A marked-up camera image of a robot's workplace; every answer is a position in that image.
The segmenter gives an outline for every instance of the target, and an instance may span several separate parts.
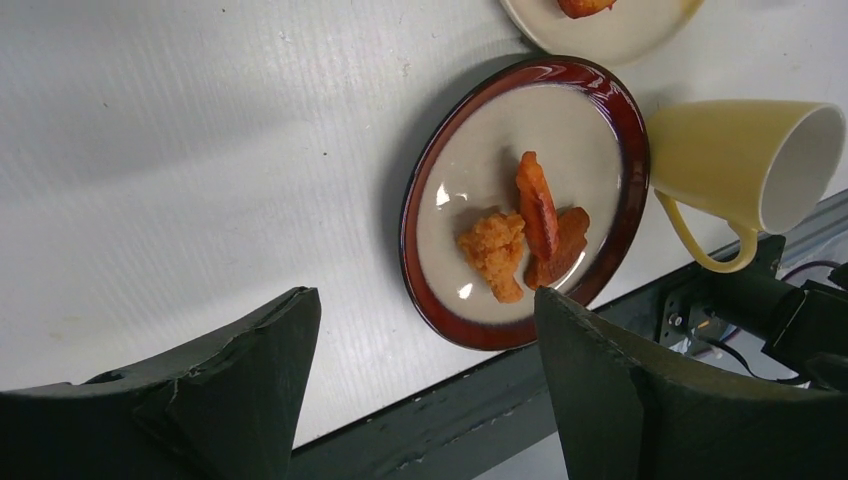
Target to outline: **mug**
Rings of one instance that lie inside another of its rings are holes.
[[[647,129],[654,192],[695,261],[719,273],[751,263],[759,232],[784,233],[813,211],[845,143],[845,117],[827,103],[688,103],[660,110]],[[737,256],[705,253],[677,202],[726,220],[739,236]]]

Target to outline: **fried chicken piece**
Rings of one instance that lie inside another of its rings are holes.
[[[568,273],[580,253],[586,248],[589,214],[580,207],[572,208],[559,217],[559,248],[550,260],[533,257],[524,272],[524,282],[533,290],[547,287]]]
[[[605,8],[612,9],[616,0],[557,0],[559,8],[571,18],[594,15]]]
[[[519,191],[519,211],[527,224],[524,234],[530,253],[549,260],[559,245],[554,200],[545,172],[536,161],[536,152],[525,152],[518,165],[515,184]]]
[[[479,220],[457,239],[465,261],[483,276],[500,303],[515,303],[524,291],[515,271],[524,255],[524,220],[521,215],[495,213]]]

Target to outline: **mug opening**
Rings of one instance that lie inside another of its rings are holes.
[[[834,105],[821,105],[795,125],[763,183],[763,230],[785,233],[813,211],[836,172],[844,143],[845,117]]]

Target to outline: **mug handle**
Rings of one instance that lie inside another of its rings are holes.
[[[680,209],[677,208],[677,200],[656,189],[654,190],[654,193],[659,199],[660,204],[665,209],[665,213],[671,221],[671,226],[674,227],[674,231],[677,232],[677,236],[680,237],[680,241],[683,242],[686,250],[689,250],[692,258],[694,258],[696,262],[700,263],[701,266],[707,270],[712,270],[718,273],[738,272],[748,266],[748,264],[754,259],[754,256],[756,256],[757,231],[752,228],[739,225],[738,223],[728,221],[727,224],[734,232],[736,232],[736,235],[739,236],[739,253],[736,255],[736,258],[726,262],[713,260],[704,252],[704,249],[698,245],[698,241],[695,240],[695,237],[692,236],[692,232],[689,230],[689,227],[686,226],[683,216],[680,215]]]

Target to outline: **table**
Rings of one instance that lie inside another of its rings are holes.
[[[808,3],[705,2],[615,72],[646,116],[710,98],[848,109],[848,4]],[[530,51],[494,0],[7,0],[0,388],[84,381],[295,285],[324,308],[295,446],[489,358],[418,318],[397,222],[439,119]],[[845,188],[848,162],[827,195]],[[686,215],[707,248],[733,240]],[[595,305],[689,260],[651,196]]]

